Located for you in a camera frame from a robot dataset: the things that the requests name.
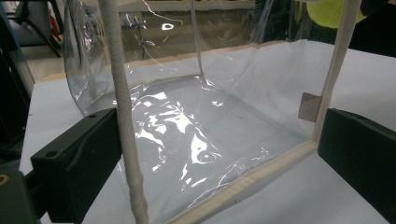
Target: white tabletop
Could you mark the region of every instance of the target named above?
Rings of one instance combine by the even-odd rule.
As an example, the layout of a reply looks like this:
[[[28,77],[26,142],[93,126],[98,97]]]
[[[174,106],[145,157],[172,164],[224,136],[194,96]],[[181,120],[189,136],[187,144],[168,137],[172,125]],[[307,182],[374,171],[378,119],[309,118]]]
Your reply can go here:
[[[332,106],[361,114],[396,130],[396,119],[392,119],[396,111],[395,64],[394,58],[350,50],[334,90]],[[30,157],[82,118],[65,79],[36,84],[21,171],[29,173],[32,170]],[[103,188],[100,195],[106,195],[110,190],[111,187]],[[261,193],[270,195],[262,197],[263,201],[277,202],[262,205],[265,206],[264,213],[255,211],[256,214],[267,214],[265,220],[269,220],[268,223],[387,223],[318,155],[309,156]],[[231,217],[232,213],[232,209],[226,210],[207,223],[226,220],[224,218]],[[48,217],[42,222],[50,223]]]

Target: screw hole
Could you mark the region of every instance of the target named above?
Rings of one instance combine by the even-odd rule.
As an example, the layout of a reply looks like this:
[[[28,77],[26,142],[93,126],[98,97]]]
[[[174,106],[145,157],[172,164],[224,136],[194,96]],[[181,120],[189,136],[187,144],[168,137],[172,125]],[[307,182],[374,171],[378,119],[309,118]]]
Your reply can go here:
[[[5,185],[9,180],[8,175],[0,175],[0,186]]]
[[[56,154],[58,154],[58,152],[56,152],[56,151],[51,151],[51,152],[48,152],[48,153],[46,154],[46,157],[54,157],[54,156],[56,156]]]

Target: clear plastic bag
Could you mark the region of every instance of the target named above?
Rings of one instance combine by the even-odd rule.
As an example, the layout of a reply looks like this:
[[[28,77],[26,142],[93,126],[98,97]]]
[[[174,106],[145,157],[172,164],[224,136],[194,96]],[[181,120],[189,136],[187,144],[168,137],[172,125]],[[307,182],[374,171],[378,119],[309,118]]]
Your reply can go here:
[[[70,91],[84,115],[114,107],[97,3],[67,5]],[[300,102],[304,92],[320,95],[336,30],[321,32],[306,3],[119,1],[119,13],[150,222],[310,139],[314,123],[298,118]],[[124,183],[121,167],[110,178]],[[123,186],[114,197],[129,197]],[[117,220],[133,221],[128,204],[118,209]]]

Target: yellow-green object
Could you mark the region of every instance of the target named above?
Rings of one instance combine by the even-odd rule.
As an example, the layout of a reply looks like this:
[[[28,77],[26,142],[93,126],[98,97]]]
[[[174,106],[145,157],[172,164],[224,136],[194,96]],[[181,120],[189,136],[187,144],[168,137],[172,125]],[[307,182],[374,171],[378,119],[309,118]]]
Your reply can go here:
[[[338,28],[343,9],[343,0],[322,0],[319,2],[306,3],[309,17],[317,24],[329,28]],[[361,11],[356,22],[364,20]]]

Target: black chair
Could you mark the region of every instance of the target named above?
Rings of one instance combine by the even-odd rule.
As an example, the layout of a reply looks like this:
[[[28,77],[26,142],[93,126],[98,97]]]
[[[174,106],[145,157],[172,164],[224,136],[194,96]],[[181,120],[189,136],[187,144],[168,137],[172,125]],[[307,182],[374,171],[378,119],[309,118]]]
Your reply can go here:
[[[47,2],[20,2],[16,13],[7,15],[21,47],[48,45],[59,58],[61,46],[52,38]]]

